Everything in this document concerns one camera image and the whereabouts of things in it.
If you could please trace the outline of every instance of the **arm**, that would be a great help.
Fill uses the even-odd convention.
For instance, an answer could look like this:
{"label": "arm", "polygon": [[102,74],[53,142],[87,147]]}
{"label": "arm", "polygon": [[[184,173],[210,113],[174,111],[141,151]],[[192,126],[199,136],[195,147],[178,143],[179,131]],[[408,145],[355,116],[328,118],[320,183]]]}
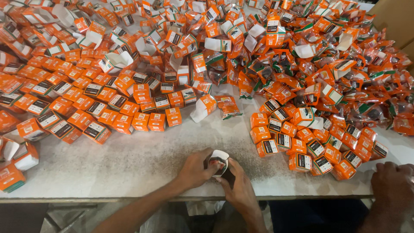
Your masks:
{"label": "arm", "polygon": [[414,165],[377,164],[371,179],[375,202],[358,233],[398,232],[414,207]]}
{"label": "arm", "polygon": [[219,169],[219,165],[204,169],[204,160],[212,154],[207,148],[191,154],[178,176],[165,186],[127,205],[97,226],[93,233],[134,233],[162,204],[181,193],[201,186]]}
{"label": "arm", "polygon": [[266,233],[265,220],[249,177],[244,173],[240,164],[232,158],[229,158],[229,168],[230,172],[236,177],[233,189],[231,189],[226,179],[216,177],[216,180],[224,189],[226,200],[243,216],[248,232]]}

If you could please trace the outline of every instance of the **orange box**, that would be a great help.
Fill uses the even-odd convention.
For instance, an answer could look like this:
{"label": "orange box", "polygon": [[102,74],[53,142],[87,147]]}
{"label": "orange box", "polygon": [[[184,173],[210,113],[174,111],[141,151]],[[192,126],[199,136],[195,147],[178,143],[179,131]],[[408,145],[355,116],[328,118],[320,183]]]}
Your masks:
{"label": "orange box", "polygon": [[324,154],[325,147],[317,139],[313,139],[306,144],[306,150],[313,158],[317,158]]}
{"label": "orange box", "polygon": [[181,118],[179,107],[166,109],[165,114],[167,117],[167,122],[168,122],[169,127],[182,124],[182,118]]}
{"label": "orange box", "polygon": [[306,153],[306,144],[304,141],[291,138],[292,141],[292,147],[286,151],[287,155],[294,155],[296,153]]}
{"label": "orange box", "polygon": [[285,133],[291,137],[296,135],[298,127],[294,126],[292,123],[285,121],[283,122],[282,133]]}
{"label": "orange box", "polygon": [[83,90],[77,87],[71,87],[69,91],[62,95],[63,98],[70,100],[72,102],[76,102],[81,95],[83,94]]}
{"label": "orange box", "polygon": [[4,110],[0,111],[0,133],[7,133],[13,130],[19,123],[21,123],[21,121],[10,113]]}
{"label": "orange box", "polygon": [[258,127],[253,128],[250,131],[250,137],[254,144],[257,144],[262,140],[271,138],[269,129],[265,126],[258,126]]}
{"label": "orange box", "polygon": [[256,145],[260,158],[270,157],[279,152],[274,139],[263,140]]}
{"label": "orange box", "polygon": [[72,101],[58,97],[55,99],[55,101],[52,102],[49,108],[62,114],[63,116],[68,117],[71,116],[74,111],[76,111],[76,108],[74,108],[72,105]]}
{"label": "orange box", "polygon": [[375,139],[377,138],[377,133],[374,130],[372,130],[370,127],[362,128],[361,134],[366,136],[372,141],[375,141]]}
{"label": "orange box", "polygon": [[289,170],[308,172],[312,170],[312,158],[307,154],[296,153],[289,157]]}
{"label": "orange box", "polygon": [[355,150],[358,140],[355,137],[353,137],[351,134],[344,133],[344,136],[341,142],[342,142],[342,145],[339,151],[344,152],[346,150]]}
{"label": "orange box", "polygon": [[148,132],[148,121],[149,121],[149,114],[136,112],[134,114],[134,118],[132,119],[132,126],[135,130],[145,131]]}
{"label": "orange box", "polygon": [[90,114],[78,109],[71,117],[67,119],[69,123],[78,127],[81,131],[84,131],[88,125],[95,121],[95,118]]}
{"label": "orange box", "polygon": [[332,176],[337,181],[351,179],[355,173],[355,168],[346,160],[342,160],[339,164],[335,165],[331,171]]}
{"label": "orange box", "polygon": [[330,172],[333,169],[332,164],[326,159],[325,156],[320,156],[312,160],[312,170],[310,171],[313,176],[323,175]]}
{"label": "orange box", "polygon": [[133,117],[134,114],[139,110],[140,110],[139,104],[126,101],[124,105],[122,106],[121,110],[119,111],[119,113]]}
{"label": "orange box", "polygon": [[183,108],[184,107],[184,99],[180,91],[168,94],[168,99],[170,100],[170,105],[172,108],[174,107]]}
{"label": "orange box", "polygon": [[81,95],[75,102],[73,102],[73,106],[77,109],[86,111],[93,102],[94,100],[91,97]]}
{"label": "orange box", "polygon": [[266,115],[263,115],[263,113],[253,113],[250,117],[250,128],[253,129],[257,126],[265,126],[268,125],[269,121],[267,119]]}
{"label": "orange box", "polygon": [[326,150],[324,156],[332,165],[338,164],[342,159],[342,154],[337,150],[335,147],[333,147],[331,144],[326,145]]}
{"label": "orange box", "polygon": [[342,159],[348,161],[355,169],[362,164],[362,159],[350,150],[342,153]]}
{"label": "orange box", "polygon": [[20,188],[24,185],[26,178],[23,173],[11,162],[5,162],[0,167],[0,190],[5,193]]}
{"label": "orange box", "polygon": [[302,130],[299,130],[296,134],[301,140],[303,140],[305,143],[308,143],[316,138],[316,136],[311,132],[310,129],[304,128]]}
{"label": "orange box", "polygon": [[55,126],[50,129],[50,132],[55,135],[58,139],[66,142],[67,144],[72,144],[76,139],[78,139],[82,132],[75,128],[73,125],[69,124],[65,120],[61,120]]}
{"label": "orange box", "polygon": [[133,90],[133,97],[137,104],[151,102],[151,91],[149,89],[148,83],[134,84]]}
{"label": "orange box", "polygon": [[341,127],[337,126],[336,124],[333,124],[332,128],[329,130],[329,133],[332,134],[335,138],[342,141],[345,130],[343,130]]}
{"label": "orange box", "polygon": [[152,131],[165,131],[165,114],[151,113],[148,121],[148,128]]}
{"label": "orange box", "polygon": [[109,129],[105,126],[93,121],[83,131],[83,134],[92,139],[94,142],[103,145],[111,135],[111,131],[109,131]]}
{"label": "orange box", "polygon": [[49,135],[47,130],[44,130],[37,124],[35,118],[31,118],[17,125],[19,135],[29,141],[39,141],[40,139]]}

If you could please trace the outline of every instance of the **pile of packets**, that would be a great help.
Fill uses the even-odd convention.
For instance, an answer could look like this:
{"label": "pile of packets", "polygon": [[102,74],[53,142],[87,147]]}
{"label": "pile of packets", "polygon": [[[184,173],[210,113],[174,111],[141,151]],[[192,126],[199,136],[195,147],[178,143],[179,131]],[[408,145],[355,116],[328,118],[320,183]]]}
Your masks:
{"label": "pile of packets", "polygon": [[[238,98],[267,100],[252,116],[252,139],[261,156],[296,156],[293,170],[341,174],[341,166],[351,176],[361,162],[387,154],[368,127],[388,123],[414,135],[414,79],[404,69],[412,62],[356,2],[109,4],[0,0],[0,105],[34,116],[21,122],[0,114],[0,190],[24,183],[21,171],[38,163],[30,142],[49,134],[103,144],[110,129],[181,124],[180,108],[191,104],[195,122],[217,107],[223,119],[241,115],[234,97],[210,95],[212,85],[227,83],[239,88]],[[246,15],[247,7],[260,13]],[[140,30],[122,28],[131,25]]]}

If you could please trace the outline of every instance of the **table surface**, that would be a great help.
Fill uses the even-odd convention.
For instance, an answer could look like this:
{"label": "table surface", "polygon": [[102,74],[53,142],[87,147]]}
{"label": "table surface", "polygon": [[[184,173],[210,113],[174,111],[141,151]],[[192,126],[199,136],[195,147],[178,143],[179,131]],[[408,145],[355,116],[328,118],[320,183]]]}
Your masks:
{"label": "table surface", "polygon": [[[110,9],[108,3],[102,5]],[[249,8],[246,14],[253,11]],[[134,26],[126,29],[129,33],[136,31]],[[213,87],[212,93],[238,96],[238,88],[226,84]],[[377,162],[414,163],[412,138],[377,127],[378,141],[390,152],[386,159],[364,163],[352,179],[338,182],[330,174],[313,177],[290,171],[284,153],[259,158],[251,142],[249,118],[264,101],[261,96],[237,100],[243,116],[223,121],[217,109],[198,124],[190,117],[195,106],[189,106],[181,110],[182,125],[165,132],[135,131],[131,136],[112,131],[102,146],[85,136],[72,145],[48,136],[35,143],[40,161],[24,173],[26,184],[10,194],[1,193],[0,202],[119,201],[142,197],[168,183],[192,151],[205,147],[226,151],[238,160],[251,178],[258,199],[369,197]],[[176,198],[214,199],[224,199],[215,180]]]}

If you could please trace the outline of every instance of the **hand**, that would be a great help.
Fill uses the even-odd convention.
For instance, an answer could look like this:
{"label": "hand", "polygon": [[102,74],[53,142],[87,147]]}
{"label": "hand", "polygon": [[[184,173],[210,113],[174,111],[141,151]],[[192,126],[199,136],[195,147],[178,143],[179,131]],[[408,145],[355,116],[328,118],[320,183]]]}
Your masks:
{"label": "hand", "polygon": [[240,164],[232,158],[229,158],[229,169],[236,177],[233,190],[226,179],[216,177],[216,180],[224,189],[226,200],[243,216],[249,232],[267,232],[262,211],[256,200],[255,191],[253,190],[250,179]]}
{"label": "hand", "polygon": [[202,151],[194,152],[187,157],[183,168],[176,177],[176,180],[183,186],[184,191],[201,186],[216,173],[220,164],[208,166],[204,169],[204,160],[213,153],[213,149],[206,148]]}
{"label": "hand", "polygon": [[371,179],[375,202],[392,214],[406,217],[414,210],[414,183],[411,181],[414,165],[377,163],[377,172]]}

